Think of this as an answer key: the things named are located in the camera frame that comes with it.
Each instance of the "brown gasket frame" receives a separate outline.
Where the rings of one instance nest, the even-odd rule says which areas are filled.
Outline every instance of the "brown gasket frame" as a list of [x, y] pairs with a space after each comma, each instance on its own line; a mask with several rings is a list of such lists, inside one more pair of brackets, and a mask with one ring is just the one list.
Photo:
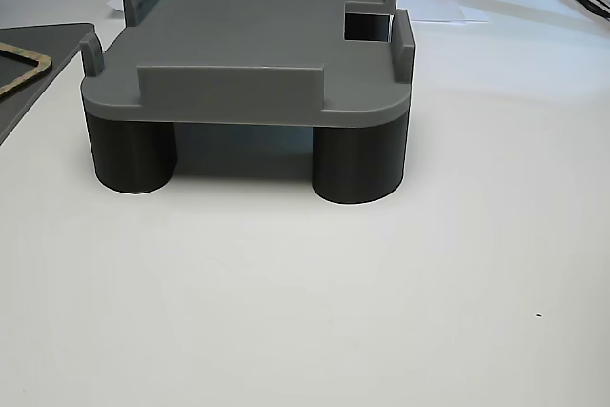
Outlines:
[[25, 50], [2, 42], [0, 42], [0, 54], [16, 61], [25, 61], [27, 63], [33, 62], [36, 64], [36, 67], [31, 71], [27, 71], [23, 75], [18, 76], [8, 85], [0, 87], [0, 100], [51, 70], [51, 58], [45, 54]]

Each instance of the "white surface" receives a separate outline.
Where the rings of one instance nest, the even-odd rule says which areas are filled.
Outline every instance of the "white surface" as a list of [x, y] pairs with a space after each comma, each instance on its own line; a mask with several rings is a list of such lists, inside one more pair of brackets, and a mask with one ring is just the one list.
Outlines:
[[[106, 1], [0, 0], [0, 27], [107, 47]], [[491, 23], [415, 25], [405, 180], [368, 205], [302, 171], [105, 189], [76, 57], [0, 147], [0, 405], [609, 405], [608, 24], [460, 2]], [[282, 146], [253, 174], [302, 166]]]

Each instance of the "black plastic cylinder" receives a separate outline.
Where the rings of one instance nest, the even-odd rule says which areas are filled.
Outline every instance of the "black plastic cylinder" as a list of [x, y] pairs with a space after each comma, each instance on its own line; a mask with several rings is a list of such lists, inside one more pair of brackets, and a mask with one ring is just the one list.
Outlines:
[[394, 191], [404, 174], [409, 112], [370, 128], [314, 128], [312, 184], [326, 200], [371, 202]]
[[172, 178], [173, 123], [111, 121], [85, 112], [95, 174], [120, 193], [149, 193]]

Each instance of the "cylindrical leg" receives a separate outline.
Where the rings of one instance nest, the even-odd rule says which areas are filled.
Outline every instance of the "cylindrical leg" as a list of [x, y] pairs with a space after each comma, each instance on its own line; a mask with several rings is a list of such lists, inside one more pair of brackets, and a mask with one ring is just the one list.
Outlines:
[[111, 121], [85, 112], [95, 174], [121, 193], [165, 185], [177, 162], [173, 123]]
[[394, 191], [404, 172], [409, 112], [371, 128], [314, 128], [313, 186], [326, 200], [358, 204]]

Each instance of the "3d printed stand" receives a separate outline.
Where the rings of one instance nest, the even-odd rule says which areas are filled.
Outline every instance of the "3d printed stand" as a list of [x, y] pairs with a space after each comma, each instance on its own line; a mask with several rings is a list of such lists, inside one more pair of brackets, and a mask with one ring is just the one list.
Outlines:
[[396, 4], [124, 0], [126, 28], [108, 50], [94, 34], [81, 43], [97, 177], [122, 193], [165, 185], [174, 123], [311, 126], [319, 195], [359, 203], [391, 193], [415, 52]]

